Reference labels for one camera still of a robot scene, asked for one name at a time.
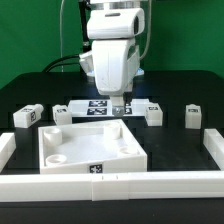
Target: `white tray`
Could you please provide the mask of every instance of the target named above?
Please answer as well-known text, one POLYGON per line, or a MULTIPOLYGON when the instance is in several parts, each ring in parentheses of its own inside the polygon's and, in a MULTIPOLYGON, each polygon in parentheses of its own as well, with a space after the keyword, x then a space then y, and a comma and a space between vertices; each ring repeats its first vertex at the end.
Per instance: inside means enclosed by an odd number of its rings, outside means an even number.
POLYGON ((41 174, 147 171, 147 154, 122 120, 41 127, 39 159, 41 174))

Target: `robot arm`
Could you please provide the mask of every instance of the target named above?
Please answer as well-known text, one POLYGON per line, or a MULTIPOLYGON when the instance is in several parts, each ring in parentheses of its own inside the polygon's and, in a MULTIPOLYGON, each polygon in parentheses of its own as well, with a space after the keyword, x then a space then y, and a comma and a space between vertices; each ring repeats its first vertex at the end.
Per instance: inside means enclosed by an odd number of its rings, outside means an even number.
POLYGON ((88 37, 94 41, 92 51, 80 55, 80 64, 86 73, 94 73, 99 93, 110 96, 113 114, 122 116, 124 94, 132 91, 140 65, 135 36, 143 32, 145 19, 139 1, 118 1, 91 0, 99 8, 91 12, 87 24, 88 37))

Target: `black cable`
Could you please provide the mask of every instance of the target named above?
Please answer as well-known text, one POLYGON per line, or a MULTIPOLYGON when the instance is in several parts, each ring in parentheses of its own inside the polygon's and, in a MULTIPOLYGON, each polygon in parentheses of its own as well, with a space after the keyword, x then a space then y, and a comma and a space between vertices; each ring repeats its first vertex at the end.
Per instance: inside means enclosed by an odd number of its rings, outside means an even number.
POLYGON ((52 65, 45 72, 50 72, 53 68, 60 67, 60 66, 65 66, 65 65, 79 65, 79 63, 78 62, 71 62, 71 63, 60 63, 60 64, 52 65))
POLYGON ((42 72, 47 72, 52 66, 54 66, 55 64, 57 64, 58 62, 62 62, 68 59, 72 59, 72 58, 79 58, 78 54, 73 54, 73 55, 68 55, 59 59, 56 59, 54 61, 52 61, 49 65, 47 65, 42 72))

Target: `cable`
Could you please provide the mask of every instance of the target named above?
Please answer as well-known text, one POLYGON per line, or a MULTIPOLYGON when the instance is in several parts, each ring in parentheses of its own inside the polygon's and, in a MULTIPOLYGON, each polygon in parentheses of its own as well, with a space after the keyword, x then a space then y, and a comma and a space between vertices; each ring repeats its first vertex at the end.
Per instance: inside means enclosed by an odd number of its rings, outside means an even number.
POLYGON ((48 70, 46 70, 46 72, 50 72, 53 68, 60 67, 60 66, 65 66, 65 65, 79 65, 79 63, 78 62, 71 62, 71 63, 56 64, 56 65, 51 66, 48 70))
POLYGON ((60 9, 60 50, 61 50, 61 58, 63 57, 64 51, 64 40, 63 40, 63 14, 64 14, 64 5, 65 0, 61 1, 61 9, 60 9))
POLYGON ((149 43, 150 43, 150 38, 151 38, 151 23, 152 23, 152 0, 148 0, 149 1, 149 10, 148 10, 148 33, 147 33, 147 39, 146 39, 146 46, 145 46, 145 50, 143 52, 143 54, 140 57, 140 60, 142 60, 148 50, 149 50, 149 43))
POLYGON ((72 59, 72 58, 79 58, 78 54, 74 54, 74 55, 68 55, 59 59, 56 59, 54 61, 52 61, 49 65, 47 65, 42 72, 47 72, 52 66, 54 66, 55 64, 57 64, 58 62, 62 62, 68 59, 72 59))

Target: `sticker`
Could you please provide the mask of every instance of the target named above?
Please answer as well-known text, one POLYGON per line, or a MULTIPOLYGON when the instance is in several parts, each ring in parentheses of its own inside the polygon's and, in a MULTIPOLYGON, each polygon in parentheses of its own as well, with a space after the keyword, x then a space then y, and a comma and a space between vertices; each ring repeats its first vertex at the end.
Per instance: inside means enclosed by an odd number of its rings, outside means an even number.
POLYGON ((90 173, 103 173, 103 164, 95 164, 89 166, 90 173))
POLYGON ((159 110, 158 107, 149 107, 149 110, 159 110))
POLYGON ((30 108, 24 108, 23 110, 21 110, 21 112, 25 112, 25 113, 28 113, 30 111, 32 111, 33 109, 30 109, 30 108))
POLYGON ((64 112, 67 112, 67 110, 66 109, 58 109, 57 112, 58 113, 64 113, 64 112))
POLYGON ((107 107, 106 100, 91 100, 89 101, 89 107, 107 107))
POLYGON ((88 109, 87 115, 107 115, 107 109, 106 108, 88 109))
POLYGON ((30 116, 31 116, 31 122, 33 122, 33 121, 36 120, 36 113, 35 113, 35 111, 32 112, 32 113, 30 114, 30 116))
POLYGON ((198 109, 188 109, 188 112, 198 113, 198 109))
POLYGON ((125 114, 132 114, 131 108, 125 108, 125 114))

